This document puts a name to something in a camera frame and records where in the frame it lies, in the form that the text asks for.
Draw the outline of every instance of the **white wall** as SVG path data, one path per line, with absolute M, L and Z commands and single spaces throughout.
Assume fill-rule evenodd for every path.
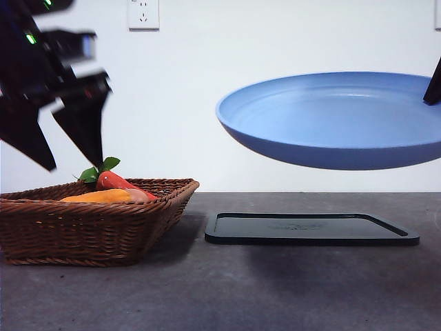
M 126 0 L 76 0 L 41 28 L 91 29 L 114 93 L 103 113 L 105 156 L 124 177 L 187 178 L 199 192 L 441 191 L 441 159 L 394 170 L 305 168 L 260 156 L 216 119 L 228 92 L 293 74 L 372 70 L 431 76 L 441 55 L 433 0 L 161 0 L 160 32 L 128 32 Z M 88 161 L 54 122 L 40 123 L 58 169 L 1 143 L 2 192 L 74 180 Z

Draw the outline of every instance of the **table surface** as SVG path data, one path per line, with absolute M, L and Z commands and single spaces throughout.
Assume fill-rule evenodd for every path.
M 417 246 L 215 245 L 217 212 L 362 212 Z M 1 264 L 3 331 L 441 330 L 441 193 L 196 193 L 137 265 Z

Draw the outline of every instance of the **electrical outlet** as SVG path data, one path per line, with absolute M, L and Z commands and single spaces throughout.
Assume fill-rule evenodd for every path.
M 159 0 L 127 0 L 130 30 L 159 29 Z

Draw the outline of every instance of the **blue frying pan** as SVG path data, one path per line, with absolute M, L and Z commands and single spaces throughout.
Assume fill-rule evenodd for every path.
M 245 147 L 276 160 L 338 170 L 410 166 L 441 157 L 441 103 L 430 78 L 330 72 L 264 81 L 227 95 L 216 114 Z

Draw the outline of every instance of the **woven basket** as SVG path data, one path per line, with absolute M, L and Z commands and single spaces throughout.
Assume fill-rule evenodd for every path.
M 0 195 L 0 246 L 9 264 L 132 265 L 179 221 L 193 179 L 128 179 L 148 203 L 57 201 L 93 191 L 82 181 Z

